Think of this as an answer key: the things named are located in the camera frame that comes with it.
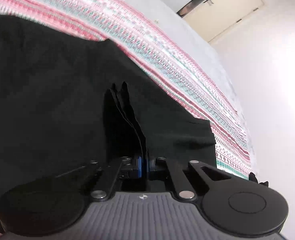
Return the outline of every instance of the metal screw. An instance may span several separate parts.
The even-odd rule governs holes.
[[[95,190],[91,192],[91,197],[96,199],[102,199],[107,196],[105,191],[102,190]]]
[[[181,191],[178,195],[184,199],[191,199],[191,198],[194,198],[195,196],[195,194],[189,190]]]

